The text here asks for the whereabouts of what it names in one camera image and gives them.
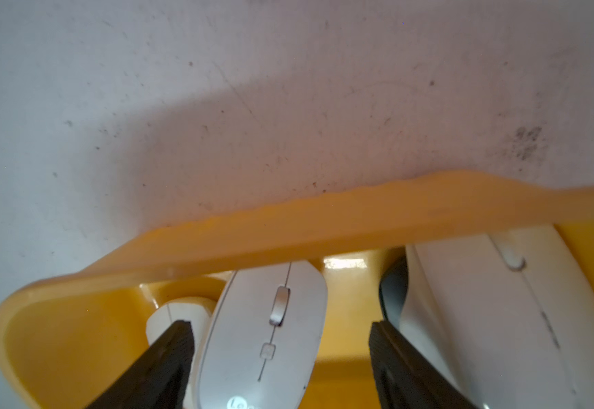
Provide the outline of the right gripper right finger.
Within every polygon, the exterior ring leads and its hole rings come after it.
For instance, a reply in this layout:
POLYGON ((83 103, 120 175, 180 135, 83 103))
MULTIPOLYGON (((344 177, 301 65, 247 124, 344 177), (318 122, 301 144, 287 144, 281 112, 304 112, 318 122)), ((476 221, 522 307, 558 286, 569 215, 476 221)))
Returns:
POLYGON ((474 407, 389 322, 372 324, 368 346, 381 408, 474 407))

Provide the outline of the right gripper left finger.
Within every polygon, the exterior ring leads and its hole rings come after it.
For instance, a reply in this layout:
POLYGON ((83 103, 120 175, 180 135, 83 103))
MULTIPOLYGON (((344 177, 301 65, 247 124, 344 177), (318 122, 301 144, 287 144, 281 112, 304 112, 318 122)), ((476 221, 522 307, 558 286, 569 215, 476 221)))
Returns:
POLYGON ((182 408, 194 352, 191 323, 177 320, 88 406, 182 408))

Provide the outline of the small white mouse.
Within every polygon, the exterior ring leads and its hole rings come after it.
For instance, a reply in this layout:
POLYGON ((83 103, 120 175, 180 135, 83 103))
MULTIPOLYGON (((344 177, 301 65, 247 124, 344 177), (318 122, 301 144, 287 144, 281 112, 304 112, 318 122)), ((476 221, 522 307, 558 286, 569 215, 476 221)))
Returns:
POLYGON ((183 408, 196 408, 195 382, 199 369, 203 344, 208 335, 208 328, 216 302, 209 298, 179 298, 171 300, 162 306, 157 306, 155 311, 146 323, 146 337, 151 346, 170 325, 178 320, 191 323, 195 339, 195 352, 193 354, 191 374, 186 388, 183 408))

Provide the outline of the yellow storage box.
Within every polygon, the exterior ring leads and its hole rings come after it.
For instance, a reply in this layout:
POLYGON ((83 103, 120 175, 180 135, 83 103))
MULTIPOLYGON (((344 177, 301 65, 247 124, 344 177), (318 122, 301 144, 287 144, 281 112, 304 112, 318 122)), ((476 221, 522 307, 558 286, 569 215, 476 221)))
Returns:
POLYGON ((76 274, 0 305, 0 369, 34 408, 82 408, 147 347, 143 324, 171 297, 215 298, 215 274, 357 252, 377 274, 410 243, 555 225, 594 289, 594 187, 550 188, 456 170, 159 228, 76 274))

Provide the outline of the white mouse with logo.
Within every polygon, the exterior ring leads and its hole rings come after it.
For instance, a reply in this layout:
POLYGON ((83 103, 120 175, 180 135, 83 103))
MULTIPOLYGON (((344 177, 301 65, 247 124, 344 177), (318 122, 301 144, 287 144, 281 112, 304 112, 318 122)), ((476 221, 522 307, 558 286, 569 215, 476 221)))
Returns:
POLYGON ((327 304, 325 279, 307 261, 235 271, 201 349, 196 407, 299 407, 327 304))

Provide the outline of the white black mouse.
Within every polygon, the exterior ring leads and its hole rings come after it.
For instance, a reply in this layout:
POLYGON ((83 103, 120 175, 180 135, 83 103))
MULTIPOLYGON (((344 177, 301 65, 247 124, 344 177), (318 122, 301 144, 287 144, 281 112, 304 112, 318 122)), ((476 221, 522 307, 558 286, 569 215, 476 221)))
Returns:
POLYGON ((407 245, 379 299, 473 408, 594 408, 594 291, 554 226, 407 245))

